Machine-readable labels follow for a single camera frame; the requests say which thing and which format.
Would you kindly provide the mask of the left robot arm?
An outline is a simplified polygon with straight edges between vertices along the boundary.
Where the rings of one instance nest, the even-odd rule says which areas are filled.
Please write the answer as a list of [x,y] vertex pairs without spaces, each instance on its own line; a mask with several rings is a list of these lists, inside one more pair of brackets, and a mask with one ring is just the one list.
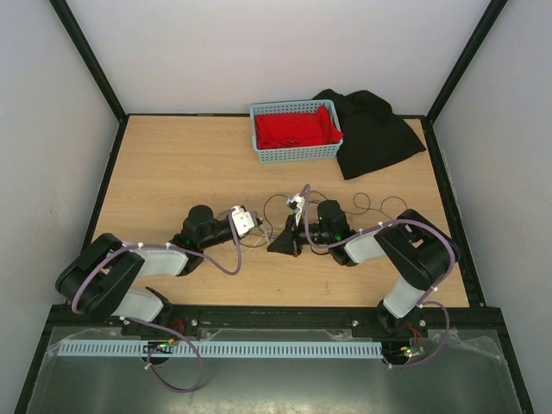
[[151,289],[134,289],[148,276],[186,276],[208,261],[228,275],[242,268],[240,241],[262,225],[255,212],[242,205],[217,219],[203,204],[189,210],[182,229],[164,244],[128,243],[111,233],[101,234],[58,276],[56,291],[72,312],[94,322],[108,317],[141,319],[153,334],[169,330],[173,314],[166,300]]

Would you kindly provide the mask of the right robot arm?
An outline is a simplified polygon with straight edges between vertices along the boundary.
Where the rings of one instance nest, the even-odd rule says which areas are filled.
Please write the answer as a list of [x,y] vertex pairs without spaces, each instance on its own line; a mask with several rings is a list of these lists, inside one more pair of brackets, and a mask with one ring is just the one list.
[[335,200],[317,206],[317,221],[308,223],[296,202],[284,230],[272,241],[271,253],[301,255],[303,247],[322,248],[344,267],[354,267],[386,257],[398,271],[398,281],[378,304],[377,324],[386,335],[395,336],[408,323],[408,316],[460,259],[456,243],[416,210],[407,209],[396,219],[372,229],[354,231],[345,211]]

